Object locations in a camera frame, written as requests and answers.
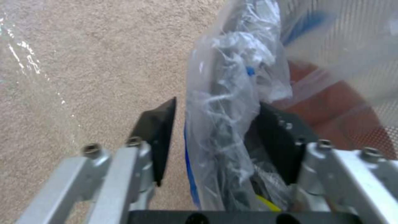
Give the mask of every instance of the mounting hole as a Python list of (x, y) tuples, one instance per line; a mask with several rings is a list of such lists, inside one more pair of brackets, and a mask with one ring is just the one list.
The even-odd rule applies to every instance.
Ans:
[(85, 155), (93, 155), (97, 153), (101, 149), (100, 144), (94, 143), (94, 144), (88, 144), (83, 147), (83, 154)]
[(276, 217), (276, 224), (301, 224), (301, 223), (292, 215), (283, 213)]
[(202, 213), (193, 213), (188, 216), (185, 224), (210, 224), (209, 219)]
[(297, 139), (297, 141), (300, 142), (300, 143), (305, 143), (305, 142), (306, 142), (306, 139), (305, 139), (304, 136), (299, 136), (299, 138)]

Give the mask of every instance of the metal bar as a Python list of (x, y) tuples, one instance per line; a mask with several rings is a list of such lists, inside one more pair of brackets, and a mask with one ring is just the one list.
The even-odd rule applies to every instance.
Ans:
[(154, 172), (152, 153), (150, 147), (143, 147), (140, 150), (140, 189), (138, 199), (130, 204), (129, 211), (148, 209), (149, 201), (155, 194)]
[(332, 150), (319, 165), (318, 178), (334, 202), (355, 208), (363, 223), (398, 223), (398, 203), (357, 153)]
[(297, 207), (299, 211), (303, 209), (303, 211), (330, 212), (330, 207), (323, 195), (313, 195), (297, 187), (296, 200), (296, 203), (299, 203)]
[(140, 188), (139, 146), (120, 148), (111, 163), (89, 224), (119, 224), (127, 221), (130, 203), (136, 201)]
[(317, 167), (325, 159), (330, 147), (321, 147), (321, 143), (311, 142), (306, 146), (306, 153), (301, 163), (298, 186), (313, 195), (323, 195), (323, 188), (318, 180)]
[(380, 163), (373, 173), (398, 200), (398, 161), (390, 160)]
[(92, 171), (93, 163), (85, 157), (64, 159), (17, 223), (63, 223), (86, 191)]

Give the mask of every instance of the plastic wrap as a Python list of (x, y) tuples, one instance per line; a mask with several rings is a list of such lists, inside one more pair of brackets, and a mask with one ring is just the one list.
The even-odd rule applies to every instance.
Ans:
[(195, 44), (187, 75), (186, 147), (202, 209), (266, 210), (244, 135), (259, 100), (290, 97), (273, 0), (233, 0)]
[(280, 7), (293, 97), (274, 105), (338, 148), (374, 147), (396, 158), (398, 3), (290, 0)]

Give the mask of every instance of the yellow wire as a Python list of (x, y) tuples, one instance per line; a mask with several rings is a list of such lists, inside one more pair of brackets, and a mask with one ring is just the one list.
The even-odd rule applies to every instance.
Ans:
[(267, 199), (261, 197), (260, 195), (256, 195), (257, 198), (263, 202), (271, 211), (273, 212), (281, 212), (282, 210), (278, 208), (278, 206), (274, 205), (272, 202), (268, 201)]

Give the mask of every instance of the black metal plate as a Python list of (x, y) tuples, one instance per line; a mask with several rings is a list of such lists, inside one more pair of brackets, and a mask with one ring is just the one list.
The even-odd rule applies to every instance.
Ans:
[(156, 109), (143, 112), (129, 136), (139, 136), (150, 144), (154, 178), (158, 186), (166, 169), (176, 106), (177, 99), (174, 97)]
[(271, 162), (287, 185), (296, 183), (305, 154), (305, 144), (318, 136), (297, 115), (261, 103), (256, 123), (258, 136)]
[(132, 211), (130, 224), (361, 224), (353, 214), (331, 212)]

